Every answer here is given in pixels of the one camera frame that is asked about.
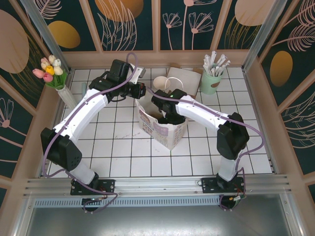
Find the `pink tulip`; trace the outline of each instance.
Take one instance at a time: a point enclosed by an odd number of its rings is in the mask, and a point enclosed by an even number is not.
[[[36,77],[42,79],[42,78],[44,77],[45,72],[42,71],[42,70],[39,70],[39,69],[34,69],[34,70],[33,70],[33,74],[34,74]]]
[[[53,76],[47,72],[44,73],[44,77],[43,77],[44,81],[46,83],[52,82],[52,80],[54,79]]]
[[[41,63],[43,63],[44,61],[46,61],[46,62],[49,63],[49,60],[48,60],[47,58],[42,58],[42,59],[40,60]]]

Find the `white tulip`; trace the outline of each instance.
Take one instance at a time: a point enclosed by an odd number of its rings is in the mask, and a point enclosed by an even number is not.
[[[49,60],[49,62],[50,62],[51,64],[53,64],[54,61],[56,60],[56,57],[55,57],[54,55],[50,55],[50,56],[48,57],[48,60]]]
[[[46,67],[47,66],[49,66],[50,64],[48,63],[48,62],[46,62],[46,61],[43,61],[41,64],[40,64],[40,66],[41,66],[41,68],[43,69],[43,70],[46,70]]]
[[[63,74],[63,70],[61,69],[60,66],[54,66],[54,71],[56,75],[62,75]]]
[[[60,59],[54,60],[53,66],[61,66],[61,61],[60,61]]]

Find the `wallpaper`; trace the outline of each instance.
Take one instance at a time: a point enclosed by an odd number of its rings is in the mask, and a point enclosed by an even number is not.
[[[160,49],[209,50],[221,0],[161,0]]]
[[[0,22],[0,76],[36,108],[44,82],[32,70],[44,54],[8,1],[0,1]]]
[[[249,49],[274,0],[232,0],[218,49]]]
[[[303,174],[315,171],[315,83],[282,114]]]
[[[261,46],[259,52],[258,52],[258,57],[260,57],[260,55],[262,54],[262,52],[264,51],[267,43],[269,42],[270,37],[274,34],[275,30],[277,29],[280,21],[282,20],[282,17],[284,16],[284,14],[286,13],[287,9],[289,8],[290,4],[292,3],[292,0],[287,0],[283,10],[279,13],[279,17],[274,25],[274,27],[272,28],[272,30],[269,32],[264,44]]]
[[[315,69],[315,2],[299,1],[261,65],[280,105]]]
[[[0,176],[11,178],[33,116],[0,88]]]
[[[96,51],[79,0],[34,0],[34,3],[61,51]]]
[[[6,189],[5,188],[0,188],[0,209],[4,200],[6,194]]]
[[[104,51],[153,50],[151,0],[89,0]]]

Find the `green cup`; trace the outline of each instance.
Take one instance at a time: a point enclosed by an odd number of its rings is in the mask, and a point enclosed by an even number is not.
[[[220,76],[214,77],[208,75],[207,72],[203,70],[200,91],[207,95],[214,94],[217,91],[218,85],[222,78],[222,74]]]

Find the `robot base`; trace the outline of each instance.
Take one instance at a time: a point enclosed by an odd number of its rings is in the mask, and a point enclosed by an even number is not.
[[[217,175],[216,177],[202,178],[201,186],[203,193],[237,193],[238,189],[244,191],[244,179],[235,176],[227,182]]]
[[[102,179],[98,180],[96,190],[113,193],[115,190],[115,180],[114,179]],[[99,193],[92,192],[91,190],[83,187],[77,181],[71,181],[71,191],[72,196],[82,196],[82,195],[100,195]]]

